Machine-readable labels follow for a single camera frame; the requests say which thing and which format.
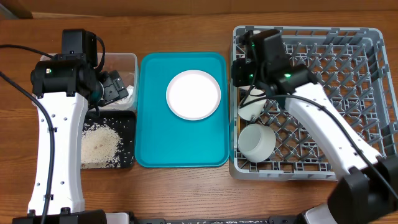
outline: blue tray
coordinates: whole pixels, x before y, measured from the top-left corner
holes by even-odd
[[[209,117],[187,121],[167,106],[166,89],[186,70],[212,75],[221,102]],[[228,89],[225,59],[217,53],[157,53],[146,56],[139,78],[136,159],[144,167],[216,167],[229,154]]]

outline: white cup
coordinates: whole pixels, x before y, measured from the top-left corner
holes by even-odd
[[[257,89],[252,89],[250,91],[250,95],[246,98],[244,103],[249,103],[252,100],[260,98],[261,96],[258,97],[258,96],[251,96],[251,95],[260,95],[261,93],[263,93],[263,91],[257,90]],[[250,105],[247,105],[243,108],[238,107],[238,115],[242,119],[245,119],[246,121],[250,121],[252,117],[258,118],[264,105],[266,104],[266,102],[267,102],[267,100],[260,100],[260,101],[251,103]]]
[[[246,126],[238,138],[239,151],[251,162],[262,162],[274,151],[274,130],[261,124]]]

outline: wooden table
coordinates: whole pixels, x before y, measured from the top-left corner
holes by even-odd
[[[375,27],[386,42],[398,90],[397,11],[240,14],[220,16],[98,17],[0,21],[0,44],[61,51],[63,29],[99,35],[108,52],[134,52],[141,62],[152,52],[219,52],[229,61],[238,25]],[[31,91],[30,72],[39,56],[2,49],[0,70]],[[0,222],[26,214],[34,186],[38,121],[32,103],[0,81]],[[86,209],[132,210],[139,218],[261,218],[296,215],[325,202],[335,182],[234,180],[229,164],[219,168],[83,170]],[[398,213],[379,223],[397,223]]]

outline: plastic bin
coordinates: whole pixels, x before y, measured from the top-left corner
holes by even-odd
[[[353,129],[382,156],[396,154],[397,102],[382,34],[372,28],[238,26],[233,32],[231,62],[244,57],[237,36],[278,29],[291,64],[304,63],[318,77],[330,101]],[[230,83],[230,174],[236,179],[336,180],[333,168],[298,121],[268,100],[258,123],[277,137],[273,154],[263,162],[246,160],[237,145],[248,123],[237,106],[245,90]]]
[[[98,53],[98,63],[100,63],[102,53]],[[46,56],[42,56],[40,60],[50,60]],[[129,91],[129,99],[123,99],[119,102],[112,103],[105,107],[100,108],[101,110],[137,110],[137,89],[138,89],[138,63],[137,56],[133,53],[105,53],[105,64],[103,67],[104,71],[117,70],[122,78],[124,85],[127,90],[131,89],[128,86],[132,86],[132,90]]]

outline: clear plastic container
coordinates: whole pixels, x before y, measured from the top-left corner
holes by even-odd
[[[102,53],[98,53],[98,63],[100,63]],[[40,61],[50,60],[46,56],[42,56]],[[138,89],[138,62],[137,56],[133,53],[105,53],[105,64],[103,71],[117,70],[123,80],[129,96],[121,99],[118,102],[111,103],[108,106],[100,108],[101,110],[137,110],[137,89]]]

